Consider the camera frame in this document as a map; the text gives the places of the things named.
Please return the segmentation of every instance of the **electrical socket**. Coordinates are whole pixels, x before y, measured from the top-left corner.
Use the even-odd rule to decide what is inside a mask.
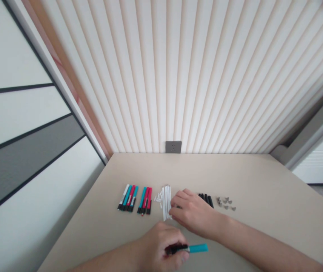
[[[181,151],[181,141],[165,142],[165,153],[180,154],[180,151]]]

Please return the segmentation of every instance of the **white stick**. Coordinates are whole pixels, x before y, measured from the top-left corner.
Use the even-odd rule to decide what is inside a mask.
[[[168,219],[168,207],[167,207],[167,203],[168,203],[168,195],[167,195],[167,189],[166,186],[164,186],[164,199],[163,199],[163,205],[164,205],[164,210],[165,210],[165,220]]]
[[[171,201],[172,201],[172,192],[171,192],[171,187],[169,186],[169,198],[170,198],[170,201],[169,201],[169,207],[172,208],[172,204],[171,204]]]
[[[169,210],[172,208],[172,205],[171,205],[171,201],[172,201],[172,194],[170,192],[170,186],[168,185],[168,195],[169,195],[169,201],[168,201],[168,204],[169,204]]]
[[[163,221],[165,221],[165,208],[164,208],[164,187],[161,189],[161,194],[163,197]]]
[[[169,217],[169,185],[166,186],[166,198],[167,198],[166,209],[168,210],[168,219],[169,219],[170,218]]]

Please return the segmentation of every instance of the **table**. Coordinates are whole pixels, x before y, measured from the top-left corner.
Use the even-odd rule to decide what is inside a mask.
[[[149,216],[117,211],[126,184],[171,186],[212,196],[214,207],[323,263],[323,197],[270,155],[114,154],[81,203],[39,271],[62,271],[141,237],[163,220],[159,203]],[[236,211],[218,206],[229,196]],[[190,233],[177,222],[190,244],[207,243],[208,253],[191,255],[181,271],[256,271],[225,247]]]

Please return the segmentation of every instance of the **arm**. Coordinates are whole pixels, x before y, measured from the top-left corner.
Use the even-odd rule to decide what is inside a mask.
[[[175,243],[188,244],[179,229],[157,223],[140,239],[95,257],[70,271],[174,271],[189,258],[185,251],[170,257],[165,255],[165,248]]]
[[[177,192],[171,204],[173,208],[169,213],[181,225],[224,245],[263,271],[323,271],[320,263],[271,236],[219,213],[188,189]]]

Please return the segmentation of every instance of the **hand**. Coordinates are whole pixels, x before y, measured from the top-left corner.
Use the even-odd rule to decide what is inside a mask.
[[[141,271],[178,270],[189,258],[189,253],[186,251],[166,256],[166,247],[176,243],[188,244],[188,242],[179,229],[162,222],[158,222],[136,243],[141,250]]]
[[[216,241],[223,215],[188,189],[178,191],[171,200],[169,214],[189,231]]]

